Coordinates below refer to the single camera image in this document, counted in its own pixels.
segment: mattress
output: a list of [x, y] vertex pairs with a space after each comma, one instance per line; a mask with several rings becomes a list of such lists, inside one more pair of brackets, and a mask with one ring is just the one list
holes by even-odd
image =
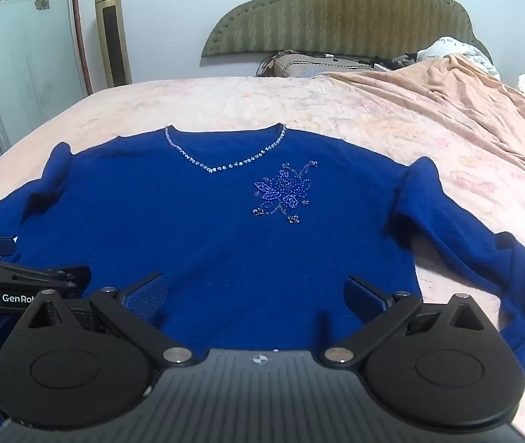
[[[512, 232], [525, 245], [525, 99], [458, 55], [388, 73], [153, 81], [101, 91], [2, 155], [0, 199], [38, 178], [60, 141], [79, 152], [168, 124], [214, 131], [278, 121], [405, 165], [428, 156], [450, 197], [495, 233]], [[453, 274], [426, 240], [413, 249], [426, 302], [470, 293], [499, 327], [497, 297]], [[525, 435], [525, 394], [514, 425]]]

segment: sweater's right sleeve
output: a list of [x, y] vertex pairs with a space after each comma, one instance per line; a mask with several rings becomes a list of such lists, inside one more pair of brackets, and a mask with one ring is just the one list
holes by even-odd
[[61, 196], [71, 162], [69, 145], [58, 144], [41, 178], [26, 183], [0, 201], [0, 236], [18, 236], [18, 229], [28, 216], [46, 210]]

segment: bed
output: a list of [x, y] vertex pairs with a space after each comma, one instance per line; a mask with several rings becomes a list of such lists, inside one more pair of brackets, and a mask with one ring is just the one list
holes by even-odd
[[[327, 5], [322, 4], [326, 0], [313, 0], [309, 6], [302, 1], [240, 5], [215, 26], [203, 55], [292, 49], [392, 58], [448, 35], [489, 56], [465, 10], [451, 0], [369, 0], [369, 7], [368, 0]], [[381, 19], [374, 18], [376, 11]], [[330, 14], [339, 15], [331, 26], [325, 23]], [[396, 25], [380, 23], [392, 18]], [[286, 21], [299, 22], [301, 31], [281, 30]], [[359, 38], [347, 38], [350, 31]], [[166, 125], [215, 131], [277, 122], [342, 138], [405, 165], [427, 156], [436, 163], [450, 197], [495, 233], [509, 231], [525, 245], [525, 98], [459, 55], [393, 72], [153, 81], [101, 91], [0, 158], [0, 199], [38, 178], [61, 141], [77, 153], [118, 135]], [[415, 241], [413, 250], [426, 302], [447, 302], [452, 294], [467, 292], [502, 327], [497, 297], [449, 271], [428, 242]], [[525, 394], [514, 425], [525, 435]]]
[[[174, 124], [189, 131], [290, 128], [343, 138], [410, 164], [427, 155], [445, 192], [525, 245], [525, 99], [459, 56], [381, 73], [154, 81], [105, 90], [48, 121], [0, 158], [0, 199], [38, 178], [60, 141], [73, 152]], [[414, 245], [427, 302], [468, 292], [496, 325], [499, 301]], [[525, 435], [525, 395], [514, 425]]]

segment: green upholstered headboard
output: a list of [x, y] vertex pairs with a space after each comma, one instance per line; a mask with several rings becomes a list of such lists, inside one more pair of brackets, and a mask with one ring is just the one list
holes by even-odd
[[453, 0], [253, 0], [217, 23], [202, 56], [290, 49], [394, 58], [441, 37], [490, 57]]

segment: neckline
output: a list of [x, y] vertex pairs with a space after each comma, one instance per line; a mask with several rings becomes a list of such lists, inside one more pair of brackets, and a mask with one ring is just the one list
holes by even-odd
[[[272, 151], [281, 143], [286, 130], [287, 127], [284, 123], [276, 123], [255, 130], [205, 132], [181, 131], [175, 126], [169, 125], [163, 131], [167, 146], [170, 147], [170, 150], [175, 151], [179, 158], [187, 160], [186, 164], [202, 168], [209, 173], [215, 173], [244, 166], [264, 157], [267, 152]], [[226, 143], [232, 150], [231, 156], [223, 154], [226, 150]], [[265, 144], [266, 146], [263, 148], [256, 149]], [[233, 162], [229, 160], [235, 157], [242, 158], [246, 154], [244, 160], [237, 159]]]

